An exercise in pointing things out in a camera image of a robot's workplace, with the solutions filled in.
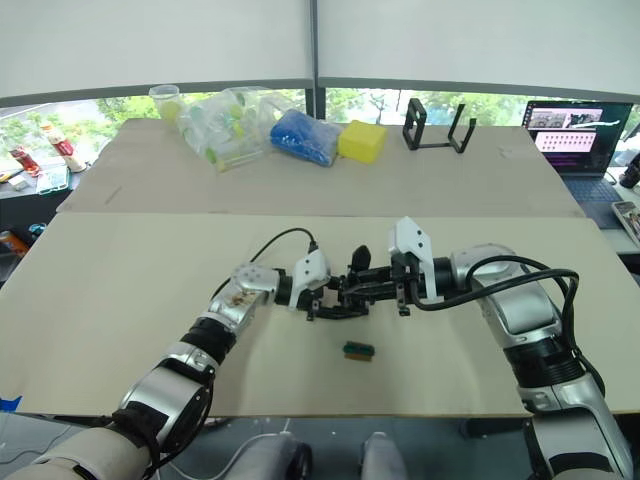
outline yellow sponge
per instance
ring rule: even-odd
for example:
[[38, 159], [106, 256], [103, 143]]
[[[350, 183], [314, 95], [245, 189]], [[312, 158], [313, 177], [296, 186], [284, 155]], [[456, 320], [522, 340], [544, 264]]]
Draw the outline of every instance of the yellow sponge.
[[387, 138], [387, 129], [380, 125], [352, 121], [338, 137], [338, 153], [364, 163], [373, 163]]

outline silver robot arm segment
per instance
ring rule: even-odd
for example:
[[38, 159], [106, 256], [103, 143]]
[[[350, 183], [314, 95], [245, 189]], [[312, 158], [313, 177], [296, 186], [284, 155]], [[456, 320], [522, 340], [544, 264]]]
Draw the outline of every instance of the silver robot arm segment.
[[213, 379], [256, 307], [273, 302], [275, 270], [236, 269], [189, 332], [125, 395], [113, 423], [84, 430], [52, 448], [10, 480], [138, 480], [162, 454], [175, 456], [208, 414]]
[[[451, 269], [464, 289], [469, 269], [478, 261], [513, 255], [500, 245], [480, 245], [454, 252]], [[515, 262], [495, 262], [473, 275], [473, 288], [527, 273]], [[509, 360], [524, 407], [534, 414], [525, 439], [537, 478], [551, 478], [576, 468], [609, 471], [633, 478], [626, 439], [593, 376], [563, 341], [561, 314], [538, 282], [504, 290], [479, 300], [482, 315]]]

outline laptop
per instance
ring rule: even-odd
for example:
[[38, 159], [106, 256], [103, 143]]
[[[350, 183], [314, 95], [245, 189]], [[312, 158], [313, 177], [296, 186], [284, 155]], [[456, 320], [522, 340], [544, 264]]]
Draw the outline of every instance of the laptop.
[[532, 100], [522, 119], [538, 150], [602, 229], [620, 228], [611, 203], [622, 199], [604, 175], [631, 107], [631, 103]]

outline laptop keyboard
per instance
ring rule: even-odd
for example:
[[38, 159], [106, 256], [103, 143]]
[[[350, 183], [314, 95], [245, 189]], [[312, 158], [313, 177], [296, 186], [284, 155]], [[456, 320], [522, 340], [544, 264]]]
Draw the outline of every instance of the laptop keyboard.
[[622, 200], [618, 192], [604, 178], [563, 178], [563, 181], [578, 203], [611, 203]]

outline plastic cup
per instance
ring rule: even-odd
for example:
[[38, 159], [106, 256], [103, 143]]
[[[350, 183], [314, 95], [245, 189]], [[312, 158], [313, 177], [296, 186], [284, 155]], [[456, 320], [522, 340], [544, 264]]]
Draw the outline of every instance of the plastic cup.
[[153, 98], [160, 117], [169, 123], [176, 123], [183, 108], [180, 89], [175, 85], [156, 85], [149, 89], [149, 96]]

